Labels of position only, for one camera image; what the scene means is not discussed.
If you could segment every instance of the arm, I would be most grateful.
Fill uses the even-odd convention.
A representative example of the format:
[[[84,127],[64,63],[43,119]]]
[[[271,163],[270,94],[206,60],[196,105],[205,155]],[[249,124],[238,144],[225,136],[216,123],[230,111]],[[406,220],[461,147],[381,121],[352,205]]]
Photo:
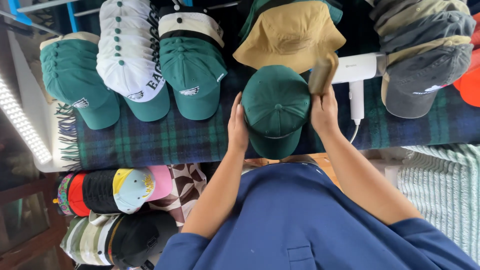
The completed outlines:
[[[383,223],[390,225],[420,212],[351,145],[340,132],[335,93],[330,86],[312,96],[312,126],[319,135],[345,195]]]
[[[240,100],[241,92],[235,98],[228,122],[227,153],[190,212],[182,233],[196,233],[212,239],[235,204],[248,146]]]

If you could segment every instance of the cap button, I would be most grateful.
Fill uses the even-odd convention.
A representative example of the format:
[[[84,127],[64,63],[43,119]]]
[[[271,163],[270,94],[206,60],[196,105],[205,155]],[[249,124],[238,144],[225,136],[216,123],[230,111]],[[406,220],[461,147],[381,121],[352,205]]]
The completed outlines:
[[[449,21],[452,22],[452,23],[457,22],[458,20],[460,20],[460,18],[458,18],[457,16],[452,16],[449,19]]]

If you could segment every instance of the eagles logo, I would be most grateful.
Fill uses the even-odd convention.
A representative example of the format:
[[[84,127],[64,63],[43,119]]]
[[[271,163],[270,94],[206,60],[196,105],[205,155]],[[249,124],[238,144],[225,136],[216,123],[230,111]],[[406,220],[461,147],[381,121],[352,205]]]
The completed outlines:
[[[138,93],[134,93],[134,94],[131,94],[131,95],[128,95],[127,96],[129,99],[131,100],[136,100],[136,99],[141,99],[144,97],[144,92],[143,91],[140,91]]]
[[[85,98],[82,98],[81,100],[72,104],[72,106],[74,106],[75,108],[83,109],[88,106],[88,101]]]
[[[183,91],[180,91],[180,94],[185,95],[185,96],[193,96],[193,95],[195,95],[196,93],[198,93],[198,89],[199,89],[199,88],[200,88],[200,87],[197,86],[197,87],[192,88],[192,89],[183,90]]]

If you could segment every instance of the hand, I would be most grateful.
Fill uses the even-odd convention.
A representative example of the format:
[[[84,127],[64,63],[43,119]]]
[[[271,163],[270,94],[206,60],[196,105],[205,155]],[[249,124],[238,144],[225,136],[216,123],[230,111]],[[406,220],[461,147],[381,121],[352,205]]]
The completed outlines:
[[[228,121],[228,150],[245,154],[248,147],[248,131],[243,118],[244,109],[240,101],[241,92],[233,102]]]
[[[317,134],[322,136],[340,132],[338,127],[338,105],[335,92],[330,85],[323,97],[312,95],[312,126]]]

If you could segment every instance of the sleeve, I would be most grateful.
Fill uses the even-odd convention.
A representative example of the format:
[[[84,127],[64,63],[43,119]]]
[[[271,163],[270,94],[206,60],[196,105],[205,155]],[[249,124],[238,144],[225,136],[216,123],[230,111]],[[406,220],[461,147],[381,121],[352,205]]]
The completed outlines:
[[[472,258],[426,220],[407,219],[396,222],[389,228],[441,269],[480,269]]]
[[[177,233],[168,240],[154,270],[191,270],[210,243],[195,233]]]

